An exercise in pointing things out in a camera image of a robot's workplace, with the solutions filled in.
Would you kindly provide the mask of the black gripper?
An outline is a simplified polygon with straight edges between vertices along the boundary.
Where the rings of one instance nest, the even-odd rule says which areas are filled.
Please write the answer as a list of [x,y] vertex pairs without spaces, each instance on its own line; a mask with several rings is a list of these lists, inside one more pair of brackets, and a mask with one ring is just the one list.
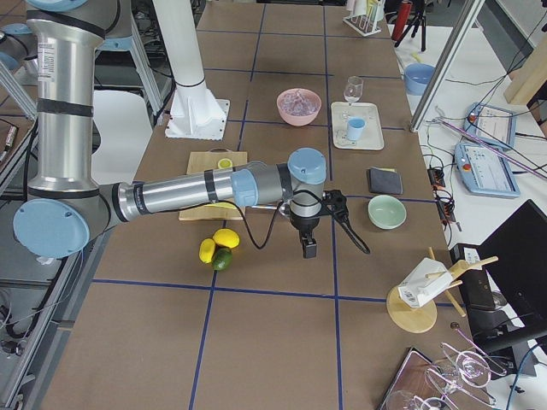
[[292,226],[295,227],[299,232],[301,245],[303,248],[303,258],[315,258],[317,255],[317,243],[314,239],[313,231],[319,225],[320,217],[303,217],[291,213],[290,222]]

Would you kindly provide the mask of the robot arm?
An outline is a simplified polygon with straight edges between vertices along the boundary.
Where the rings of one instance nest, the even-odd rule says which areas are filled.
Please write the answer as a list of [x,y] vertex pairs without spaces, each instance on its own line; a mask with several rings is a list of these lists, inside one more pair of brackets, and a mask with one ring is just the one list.
[[240,207],[284,202],[303,254],[315,255],[324,155],[312,148],[287,162],[254,162],[156,182],[99,185],[91,176],[95,53],[131,9],[119,1],[31,1],[38,40],[38,171],[15,212],[15,238],[35,255],[63,258],[138,216],[233,200]]

